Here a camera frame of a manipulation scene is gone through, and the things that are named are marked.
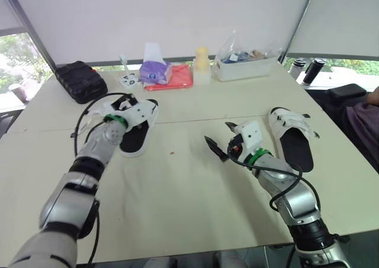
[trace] purple tissue box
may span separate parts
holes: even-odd
[[[172,76],[172,65],[148,60],[140,68],[140,79],[152,84],[167,84]]]

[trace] black cup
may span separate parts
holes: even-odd
[[[306,76],[303,79],[303,84],[310,85],[325,64],[326,60],[324,59],[314,59],[306,70]]]

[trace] black case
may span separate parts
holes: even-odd
[[[349,98],[355,98],[365,95],[365,89],[357,84],[348,84],[341,87],[332,88],[326,91],[333,100],[341,101]]]
[[[55,76],[79,104],[85,104],[108,92],[107,85],[101,76],[81,61],[58,68]]]

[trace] purple clothing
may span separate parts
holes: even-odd
[[[356,135],[379,162],[379,106],[358,103],[346,107],[346,113]]]

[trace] robotic arm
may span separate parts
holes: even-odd
[[[126,94],[114,111],[89,136],[40,215],[41,231],[30,238],[11,261],[11,268],[74,268],[76,240],[92,230],[99,208],[99,181],[123,135],[158,110],[155,100],[138,102]]]
[[[279,212],[288,226],[302,267],[342,265],[350,268],[338,241],[329,233],[321,218],[320,208],[312,191],[302,182],[298,182],[288,191],[288,188],[296,182],[298,175],[284,160],[276,159],[269,151],[260,148],[262,134],[258,122],[226,124],[236,134],[229,143],[227,154],[222,152],[212,139],[205,137],[205,140],[222,161],[230,158],[252,169],[259,184],[273,198],[276,208],[272,208]]]

